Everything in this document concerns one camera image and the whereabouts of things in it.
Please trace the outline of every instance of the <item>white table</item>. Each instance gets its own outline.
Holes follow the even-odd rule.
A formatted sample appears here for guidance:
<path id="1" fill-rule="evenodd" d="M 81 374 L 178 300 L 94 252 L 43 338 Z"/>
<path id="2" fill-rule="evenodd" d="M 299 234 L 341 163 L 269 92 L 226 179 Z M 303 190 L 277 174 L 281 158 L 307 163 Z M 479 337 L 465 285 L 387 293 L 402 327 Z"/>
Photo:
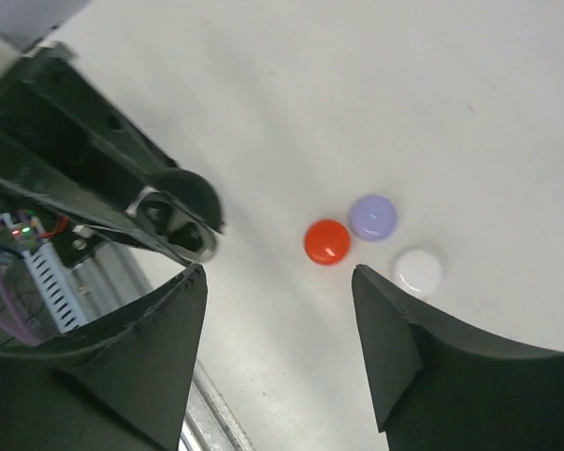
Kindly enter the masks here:
<path id="1" fill-rule="evenodd" d="M 199 357 L 258 451 L 385 449 L 350 278 L 406 246 L 446 254 L 432 304 L 564 350 L 564 1 L 96 0 L 57 37 L 223 197 Z M 315 266 L 366 193 L 395 235 Z"/>

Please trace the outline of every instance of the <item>table surface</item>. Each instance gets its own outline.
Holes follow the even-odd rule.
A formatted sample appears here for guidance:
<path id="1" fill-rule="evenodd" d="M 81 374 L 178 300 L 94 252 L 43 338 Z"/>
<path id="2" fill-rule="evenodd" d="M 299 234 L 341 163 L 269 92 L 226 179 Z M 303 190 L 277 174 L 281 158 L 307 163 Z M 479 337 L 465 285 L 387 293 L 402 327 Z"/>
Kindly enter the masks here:
<path id="1" fill-rule="evenodd" d="M 199 358 L 257 450 L 385 449 L 350 279 L 405 247 L 445 256 L 432 304 L 564 350 L 564 1 L 96 0 L 55 37 L 223 197 Z M 396 233 L 309 261 L 368 193 Z"/>

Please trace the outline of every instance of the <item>red ball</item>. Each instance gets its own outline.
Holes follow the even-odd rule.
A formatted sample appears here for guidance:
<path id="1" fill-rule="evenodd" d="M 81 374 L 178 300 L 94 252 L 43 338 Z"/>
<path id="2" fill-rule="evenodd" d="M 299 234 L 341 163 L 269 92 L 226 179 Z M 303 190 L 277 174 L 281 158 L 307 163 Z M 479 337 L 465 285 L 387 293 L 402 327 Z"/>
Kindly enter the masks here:
<path id="1" fill-rule="evenodd" d="M 332 219 L 322 219 L 311 225 L 303 242 L 307 256 L 319 265 L 334 265 L 351 247 L 351 237 L 345 226 Z"/>

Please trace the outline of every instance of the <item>purple ball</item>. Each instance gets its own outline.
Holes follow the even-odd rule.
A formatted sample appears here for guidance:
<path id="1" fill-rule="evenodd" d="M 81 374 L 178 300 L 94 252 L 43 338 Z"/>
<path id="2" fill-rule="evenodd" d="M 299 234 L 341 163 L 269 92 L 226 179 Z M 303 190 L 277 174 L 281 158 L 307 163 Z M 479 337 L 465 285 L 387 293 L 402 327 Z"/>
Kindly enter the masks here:
<path id="1" fill-rule="evenodd" d="M 349 211 L 351 232 L 365 241 L 385 240 L 395 230 L 397 220 L 391 201 L 376 194 L 357 199 Z"/>

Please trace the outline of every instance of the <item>white ball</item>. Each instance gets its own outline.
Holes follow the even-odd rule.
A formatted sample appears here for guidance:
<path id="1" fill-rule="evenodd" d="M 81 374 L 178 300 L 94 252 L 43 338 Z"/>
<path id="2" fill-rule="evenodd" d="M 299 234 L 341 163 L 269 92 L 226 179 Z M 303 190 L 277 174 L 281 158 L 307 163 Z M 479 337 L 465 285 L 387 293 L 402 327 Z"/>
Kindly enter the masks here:
<path id="1" fill-rule="evenodd" d="M 441 283 L 443 266 L 433 253 L 424 249 L 412 249 L 397 257 L 392 278 L 402 290 L 424 300 Z"/>

